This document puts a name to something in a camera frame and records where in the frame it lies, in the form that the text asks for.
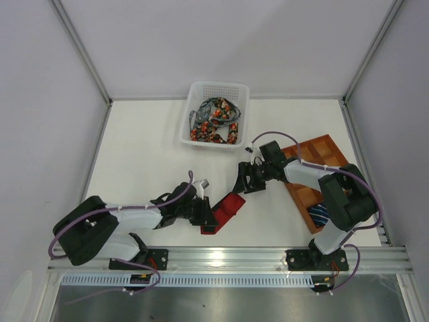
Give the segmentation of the red necktie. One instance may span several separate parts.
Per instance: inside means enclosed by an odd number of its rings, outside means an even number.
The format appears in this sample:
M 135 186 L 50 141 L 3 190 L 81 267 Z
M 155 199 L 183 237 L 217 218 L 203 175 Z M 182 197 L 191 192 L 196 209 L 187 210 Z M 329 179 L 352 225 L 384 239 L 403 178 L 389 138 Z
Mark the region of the red necktie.
M 213 208 L 212 214 L 218 225 L 214 227 L 202 226 L 201 235 L 215 235 L 218 233 L 242 208 L 246 200 L 236 193 L 229 193 L 222 198 Z

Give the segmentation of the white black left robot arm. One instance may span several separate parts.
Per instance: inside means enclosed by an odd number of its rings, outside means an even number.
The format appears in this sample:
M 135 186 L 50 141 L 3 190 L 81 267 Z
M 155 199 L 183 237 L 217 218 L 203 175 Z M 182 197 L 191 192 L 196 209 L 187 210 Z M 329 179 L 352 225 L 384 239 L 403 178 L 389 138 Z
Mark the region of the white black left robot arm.
M 132 263 L 151 265 L 154 260 L 138 229 L 163 229 L 179 219 L 209 231 L 219 226 L 204 195 L 207 186 L 207 180 L 183 182 L 145 205 L 110 205 L 91 196 L 55 224 L 53 242 L 74 266 L 95 258 L 109 259 L 112 269 Z

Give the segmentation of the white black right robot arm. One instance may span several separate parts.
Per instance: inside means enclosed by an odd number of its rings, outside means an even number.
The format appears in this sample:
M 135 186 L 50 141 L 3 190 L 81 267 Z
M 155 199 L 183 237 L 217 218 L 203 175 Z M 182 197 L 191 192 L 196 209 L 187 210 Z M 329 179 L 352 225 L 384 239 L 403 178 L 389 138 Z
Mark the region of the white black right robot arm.
M 300 156 L 286 157 L 272 141 L 259 148 L 261 162 L 240 162 L 234 193 L 255 193 L 266 182 L 277 180 L 299 184 L 321 193 L 329 218 L 308 247 L 318 255 L 331 255 L 342 248 L 351 235 L 369 229 L 361 224 L 374 214 L 383 215 L 377 195 L 354 164 L 331 167 L 307 162 Z

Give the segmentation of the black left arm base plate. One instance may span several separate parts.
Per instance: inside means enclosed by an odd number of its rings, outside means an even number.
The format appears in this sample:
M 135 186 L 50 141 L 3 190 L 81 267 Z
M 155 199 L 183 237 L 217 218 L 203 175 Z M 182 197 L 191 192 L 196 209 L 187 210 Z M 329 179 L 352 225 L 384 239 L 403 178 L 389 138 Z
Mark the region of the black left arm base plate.
M 168 266 L 168 255 L 169 251 L 167 249 L 150 248 L 146 252 L 140 251 L 140 253 L 138 253 L 134 258 L 130 260 L 130 262 L 134 264 L 150 266 L 156 270 L 166 270 Z M 110 259 L 109 269 L 137 270 L 140 269 L 140 267 Z

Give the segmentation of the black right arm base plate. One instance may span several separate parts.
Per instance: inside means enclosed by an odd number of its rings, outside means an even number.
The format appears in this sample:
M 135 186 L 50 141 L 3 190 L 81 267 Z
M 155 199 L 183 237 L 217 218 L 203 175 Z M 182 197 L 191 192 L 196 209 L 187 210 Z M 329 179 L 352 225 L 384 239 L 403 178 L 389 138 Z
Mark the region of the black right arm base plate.
M 286 263 L 290 271 L 345 272 L 349 270 L 344 250 L 337 250 L 328 255 L 323 255 L 318 250 L 287 250 Z

